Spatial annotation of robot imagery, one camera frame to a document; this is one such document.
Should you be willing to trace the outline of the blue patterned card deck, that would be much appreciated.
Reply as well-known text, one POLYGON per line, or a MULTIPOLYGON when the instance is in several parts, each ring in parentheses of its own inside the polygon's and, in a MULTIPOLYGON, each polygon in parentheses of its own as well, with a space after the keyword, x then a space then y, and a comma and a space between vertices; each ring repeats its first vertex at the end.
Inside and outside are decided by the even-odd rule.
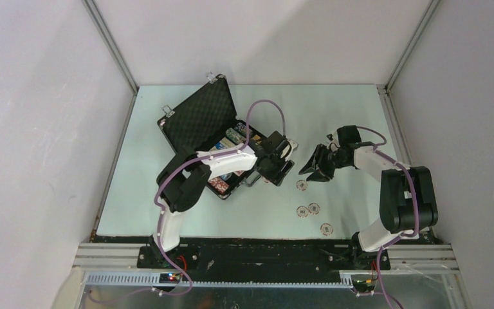
POLYGON ((233 143, 227 137, 224 137, 224 138, 220 139, 220 141, 216 142, 215 145, 210 148, 210 152, 233 149, 236 146, 237 146, 237 144, 233 143))

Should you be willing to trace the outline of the black poker set case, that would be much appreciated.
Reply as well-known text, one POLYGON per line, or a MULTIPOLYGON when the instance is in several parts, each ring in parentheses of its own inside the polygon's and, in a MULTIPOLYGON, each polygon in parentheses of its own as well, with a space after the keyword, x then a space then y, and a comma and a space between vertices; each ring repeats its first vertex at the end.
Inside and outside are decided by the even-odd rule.
MULTIPOLYGON (((234 129, 238 122, 245 123, 248 129, 245 141, 253 135, 259 135, 262 139, 268 137, 252 129, 248 120, 237 118, 227 79, 224 75, 218 75, 172 109, 168 116, 159 121, 159 127, 176 154, 182 151, 195 153, 210 151, 216 142, 226 137, 225 131, 234 129)), ((225 200, 253 172, 256 171, 236 171, 220 176, 229 185, 224 196, 219 195, 209 183, 205 187, 211 188, 225 200)))

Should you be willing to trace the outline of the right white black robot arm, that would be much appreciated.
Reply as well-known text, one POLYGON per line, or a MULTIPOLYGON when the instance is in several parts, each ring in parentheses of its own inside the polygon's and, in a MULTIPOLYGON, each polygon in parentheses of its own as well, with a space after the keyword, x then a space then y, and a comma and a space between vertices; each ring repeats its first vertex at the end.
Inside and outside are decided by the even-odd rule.
POLYGON ((432 175, 425 166, 411 166, 385 154, 380 147, 387 143, 364 141, 363 126, 343 126, 330 134, 329 145, 318 144, 301 168, 309 182, 329 182, 337 169, 353 167, 367 173, 380 184, 379 217, 352 237, 349 263, 357 269, 367 268, 374 253, 401 239, 415 239, 439 219, 432 175))

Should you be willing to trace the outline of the green poker chip stack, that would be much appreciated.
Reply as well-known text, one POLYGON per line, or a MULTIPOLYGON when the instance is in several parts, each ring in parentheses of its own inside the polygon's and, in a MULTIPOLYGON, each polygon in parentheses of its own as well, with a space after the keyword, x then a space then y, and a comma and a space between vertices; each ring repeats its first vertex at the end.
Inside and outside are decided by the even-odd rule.
POLYGON ((242 134, 240 134, 233 128, 228 128, 225 131, 225 136, 235 145, 239 145, 245 142, 245 137, 243 137, 242 134))

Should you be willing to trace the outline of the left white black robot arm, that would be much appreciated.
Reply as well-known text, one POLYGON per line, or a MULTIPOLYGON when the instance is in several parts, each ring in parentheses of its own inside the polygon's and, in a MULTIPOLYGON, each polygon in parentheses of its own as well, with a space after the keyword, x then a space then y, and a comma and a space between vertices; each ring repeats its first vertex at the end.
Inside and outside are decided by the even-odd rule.
POLYGON ((185 213, 199 201, 209 180, 253 169, 279 186, 294 166, 291 155, 297 147, 275 131, 261 142, 249 140, 221 150, 176 154, 157 177, 154 204, 160 216, 153 234, 157 244, 153 260, 162 268, 175 265, 185 213))

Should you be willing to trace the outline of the red white chip row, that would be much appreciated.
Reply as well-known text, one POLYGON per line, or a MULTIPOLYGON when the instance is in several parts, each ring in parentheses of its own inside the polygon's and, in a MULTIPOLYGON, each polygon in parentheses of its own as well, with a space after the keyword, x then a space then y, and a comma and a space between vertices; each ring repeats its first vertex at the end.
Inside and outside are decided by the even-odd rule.
POLYGON ((221 178, 215 177, 209 179, 209 184, 218 192, 219 195, 224 196, 229 189, 229 185, 221 178))

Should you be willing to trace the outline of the white red chip stack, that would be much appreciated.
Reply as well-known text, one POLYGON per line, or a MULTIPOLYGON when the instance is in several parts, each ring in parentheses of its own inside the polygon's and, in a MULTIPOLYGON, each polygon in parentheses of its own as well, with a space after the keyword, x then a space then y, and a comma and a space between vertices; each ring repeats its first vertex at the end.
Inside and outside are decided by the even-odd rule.
MULTIPOLYGON (((305 180, 298 180, 296 182, 296 188, 299 191, 306 191, 308 184, 305 180)), ((296 214, 299 218, 307 218, 309 216, 319 216, 322 211, 321 206, 316 202, 308 203, 307 205, 300 205, 296 208, 296 214)), ((333 226, 327 219, 320 218, 320 233, 323 236, 330 236, 333 234, 333 226)))

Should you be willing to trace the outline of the blue white chip stack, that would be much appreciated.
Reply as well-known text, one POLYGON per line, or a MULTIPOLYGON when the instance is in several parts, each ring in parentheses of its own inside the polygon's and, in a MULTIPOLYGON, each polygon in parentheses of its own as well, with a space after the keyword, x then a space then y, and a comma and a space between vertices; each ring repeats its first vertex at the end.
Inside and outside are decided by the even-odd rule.
POLYGON ((243 122, 236 123, 236 125, 234 126, 234 129, 238 133, 240 133, 243 137, 247 137, 247 135, 248 135, 248 129, 247 129, 245 123, 243 123, 243 122))

